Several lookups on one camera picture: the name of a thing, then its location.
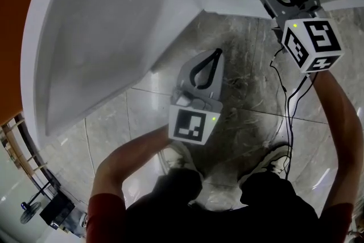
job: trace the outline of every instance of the person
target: person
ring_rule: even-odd
[[[362,126],[329,71],[317,74],[314,88],[338,159],[320,218],[295,194],[292,184],[279,176],[289,161],[288,146],[276,148],[252,173],[240,178],[241,202],[246,207],[212,212],[189,205],[202,189],[201,174],[187,148],[171,144],[165,126],[117,148],[100,164],[88,206],[87,242],[344,242],[362,171]],[[158,179],[151,193],[126,209],[123,181],[160,151],[166,154],[168,174]]]

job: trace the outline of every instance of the red sleeve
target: red sleeve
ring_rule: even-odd
[[[90,198],[86,227],[87,243],[122,242],[125,233],[125,204],[117,195],[102,193]]]
[[[351,224],[352,204],[338,204],[324,210],[319,220],[322,242],[343,243]]]

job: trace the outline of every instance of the white sneaker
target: white sneaker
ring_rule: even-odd
[[[179,141],[173,141],[165,149],[158,153],[158,158],[165,175],[172,168],[186,168],[198,172],[201,181],[204,180],[203,175],[197,170],[191,153],[185,145]]]
[[[280,176],[282,171],[288,171],[289,165],[289,156],[291,155],[292,148],[288,145],[280,146],[277,149],[268,153],[264,159],[254,168],[252,172],[247,175],[242,176],[239,181],[238,185],[241,185],[252,175],[255,173],[266,172],[270,171],[276,173]]]

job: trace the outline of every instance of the marker cube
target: marker cube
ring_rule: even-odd
[[[302,73],[331,68],[344,55],[344,47],[333,19],[287,20],[282,45]]]

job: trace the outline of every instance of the floor tile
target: floor tile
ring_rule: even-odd
[[[337,21],[345,46],[344,57],[331,71],[363,121],[364,73],[361,68],[364,66],[364,53],[361,50],[361,44],[364,42],[364,8],[332,11],[330,16]],[[280,48],[271,31],[273,24],[272,20],[259,20],[253,69],[243,108],[284,115],[284,94],[276,72],[269,67],[274,53]],[[279,71],[283,85],[287,88],[287,94],[290,95],[298,87],[303,75],[300,74],[296,64],[287,53],[278,54],[273,65]],[[309,85],[310,82],[307,81],[301,91],[292,99],[291,115],[298,96]],[[295,116],[304,120],[327,123],[324,111],[313,89],[301,99]]]
[[[170,96],[137,89],[126,95],[131,139],[168,123]]]
[[[337,156],[330,134],[293,182],[300,197],[320,214],[337,172]]]
[[[89,160],[84,122],[77,123],[57,137],[40,155],[55,175],[79,161]]]
[[[190,145],[196,167],[206,176],[219,164],[244,157],[242,166],[253,168],[267,154],[283,118],[271,114],[225,107],[218,124],[205,145]],[[222,181],[211,183],[228,185]]]
[[[163,174],[159,158],[155,155],[143,167],[123,182],[125,206],[129,207],[142,196],[150,193],[160,175]]]
[[[78,160],[68,167],[64,167],[56,178],[61,183],[65,194],[71,194],[76,200],[88,204],[90,199],[94,175],[89,158]]]
[[[171,94],[182,65],[199,52],[221,48],[225,56],[222,102],[245,97],[258,19],[202,12],[172,43],[152,71],[133,88]]]
[[[364,125],[364,7],[331,11],[345,47],[345,54],[332,68]]]
[[[357,201],[354,206],[353,215],[361,216],[364,209],[364,172],[362,172],[359,183]]]
[[[86,128],[96,170],[112,151],[130,140],[126,93],[86,117]]]
[[[255,49],[253,69],[249,79],[249,87],[246,99],[243,103],[244,109],[257,110],[259,112],[285,115],[284,110],[284,92],[281,88],[277,72],[270,67],[270,62],[274,54],[280,49],[280,44],[271,28],[274,26],[272,20],[259,20],[257,46]],[[298,88],[304,75],[302,75],[293,58],[288,53],[279,53],[273,64],[279,72],[283,86],[287,89],[287,98]],[[308,88],[310,81],[306,81],[301,91],[290,101],[290,115],[292,116],[293,105],[297,98]],[[300,101],[296,117],[306,120],[326,122],[325,116],[317,111],[320,102],[314,90]],[[304,117],[300,113],[302,108],[305,110]]]
[[[238,187],[203,182],[196,202],[209,211],[225,211],[244,207],[245,205],[240,203],[240,197],[241,190]]]
[[[241,110],[241,112],[243,113],[242,116],[247,116],[250,113],[247,110]],[[207,182],[232,187],[237,186],[239,177],[252,171],[269,151],[288,141],[284,119],[263,113],[253,113],[252,116],[255,117],[257,122],[250,127],[250,130],[247,129],[247,132],[243,134],[245,138],[243,136],[241,140],[246,140],[248,145],[255,144],[255,147],[249,148],[245,144],[240,144],[240,148],[245,149],[246,152],[215,165],[208,173]],[[259,128],[261,132],[259,134],[254,133],[256,131],[254,127]],[[321,145],[331,143],[330,146],[334,148],[326,124],[294,120],[293,133],[292,163],[288,176],[292,182],[300,176],[307,164],[315,157]]]

